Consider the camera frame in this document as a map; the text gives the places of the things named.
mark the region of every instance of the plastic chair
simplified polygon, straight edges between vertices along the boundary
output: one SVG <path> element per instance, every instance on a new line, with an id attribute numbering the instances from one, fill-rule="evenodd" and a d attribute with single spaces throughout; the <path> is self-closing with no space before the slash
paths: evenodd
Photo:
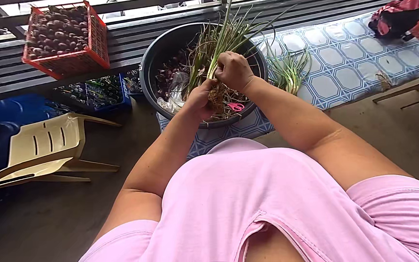
<path id="1" fill-rule="evenodd" d="M 68 113 L 28 124 L 11 137 L 9 164 L 0 170 L 0 188 L 29 181 L 90 181 L 54 172 L 117 171 L 119 166 L 80 160 L 85 145 L 84 121 L 121 126 L 101 118 Z"/>

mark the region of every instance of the red plastic crate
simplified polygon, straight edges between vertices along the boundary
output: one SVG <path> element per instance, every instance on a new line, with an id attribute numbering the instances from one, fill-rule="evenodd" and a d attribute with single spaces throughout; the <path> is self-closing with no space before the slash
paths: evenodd
<path id="1" fill-rule="evenodd" d="M 78 6 L 83 6 L 88 11 L 88 47 L 85 47 L 84 50 L 78 52 L 30 60 L 28 58 L 30 49 L 27 45 L 25 45 L 22 62 L 30 64 L 38 70 L 58 80 L 91 71 L 109 69 L 106 24 L 100 19 L 100 17 L 98 17 L 95 10 L 90 6 L 90 3 L 83 1 L 74 4 L 58 5 L 55 7 L 59 9 L 70 9 Z M 32 14 L 30 15 L 30 19 L 28 21 L 26 40 L 29 40 L 32 36 L 32 26 L 38 22 L 38 16 L 47 10 L 49 10 L 48 7 L 32 7 Z"/>

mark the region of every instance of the pink scissors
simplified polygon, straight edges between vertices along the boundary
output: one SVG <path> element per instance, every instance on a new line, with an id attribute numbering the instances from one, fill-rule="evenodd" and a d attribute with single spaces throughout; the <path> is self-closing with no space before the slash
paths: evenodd
<path id="1" fill-rule="evenodd" d="M 226 103 L 230 107 L 230 109 L 236 112 L 240 112 L 245 108 L 242 104 L 239 104 L 239 103 L 233 103 L 233 102 L 230 102 L 230 103 L 224 102 L 224 103 Z"/>

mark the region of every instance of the black basin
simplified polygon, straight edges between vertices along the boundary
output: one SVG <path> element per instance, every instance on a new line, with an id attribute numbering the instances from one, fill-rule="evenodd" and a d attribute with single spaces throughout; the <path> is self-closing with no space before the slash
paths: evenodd
<path id="1" fill-rule="evenodd" d="M 155 76 L 158 68 L 171 57 L 175 56 L 179 50 L 186 49 L 188 46 L 195 46 L 198 40 L 196 35 L 201 32 L 201 29 L 205 24 L 208 23 L 191 23 L 172 28 L 155 39 L 143 55 L 140 67 L 140 82 L 143 93 L 153 107 L 169 120 L 171 120 L 174 115 L 167 112 L 156 102 L 157 88 Z M 247 41 L 247 43 L 239 48 L 238 52 L 243 54 L 252 47 L 253 43 Z M 259 49 L 253 49 L 246 57 L 248 57 L 248 63 L 251 66 L 253 74 L 267 80 L 268 74 L 266 72 L 265 57 Z M 248 116 L 255 108 L 256 105 L 250 101 L 245 104 L 244 110 L 240 112 L 242 116 L 235 115 L 229 119 L 200 123 L 199 128 L 218 128 L 233 124 Z"/>

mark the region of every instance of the floor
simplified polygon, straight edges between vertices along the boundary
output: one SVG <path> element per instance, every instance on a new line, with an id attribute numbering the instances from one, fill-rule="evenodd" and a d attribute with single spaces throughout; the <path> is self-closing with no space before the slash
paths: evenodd
<path id="1" fill-rule="evenodd" d="M 419 179 L 419 104 L 412 91 L 374 104 L 366 98 L 327 112 Z M 121 166 L 117 173 L 79 173 L 91 183 L 30 182 L 0 189 L 0 261 L 75 262 L 90 246 L 134 163 L 159 135 L 146 101 L 118 116 L 122 128 L 88 123 L 85 160 Z M 257 139 L 288 146 L 276 132 Z"/>

